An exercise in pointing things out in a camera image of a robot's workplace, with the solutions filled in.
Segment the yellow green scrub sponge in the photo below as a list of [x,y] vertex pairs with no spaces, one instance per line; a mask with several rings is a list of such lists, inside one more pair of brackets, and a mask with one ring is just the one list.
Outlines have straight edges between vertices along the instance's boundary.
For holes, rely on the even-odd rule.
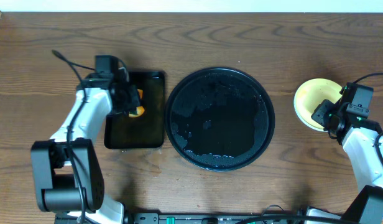
[[[137,91],[138,91],[140,99],[142,99],[143,98],[143,91],[141,89],[138,89]],[[137,118],[137,117],[140,117],[141,115],[143,115],[144,112],[145,112],[144,107],[138,106],[135,111],[129,113],[129,117],[130,118]]]

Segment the pale yellow plate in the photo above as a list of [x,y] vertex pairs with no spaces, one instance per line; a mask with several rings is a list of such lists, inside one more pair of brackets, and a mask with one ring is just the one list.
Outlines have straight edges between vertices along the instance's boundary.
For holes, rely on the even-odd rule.
[[294,110],[300,121],[315,131],[324,132],[324,127],[312,120],[311,116],[323,100],[336,103],[340,98],[342,86],[324,78],[314,78],[302,83],[295,92]]

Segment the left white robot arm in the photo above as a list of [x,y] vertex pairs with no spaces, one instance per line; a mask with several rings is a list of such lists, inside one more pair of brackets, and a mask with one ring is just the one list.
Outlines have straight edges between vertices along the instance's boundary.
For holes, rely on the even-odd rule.
[[75,103],[50,139],[30,150],[37,206],[65,221],[131,223],[125,206],[105,194],[93,147],[109,114],[139,106],[139,92],[128,74],[92,73],[76,88]]

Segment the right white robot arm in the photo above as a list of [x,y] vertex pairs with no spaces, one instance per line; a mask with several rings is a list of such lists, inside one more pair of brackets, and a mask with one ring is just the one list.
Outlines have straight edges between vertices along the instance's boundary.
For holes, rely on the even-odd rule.
[[368,119],[370,100],[321,100],[311,118],[342,146],[353,168],[359,194],[343,220],[381,223],[383,220],[383,130]]

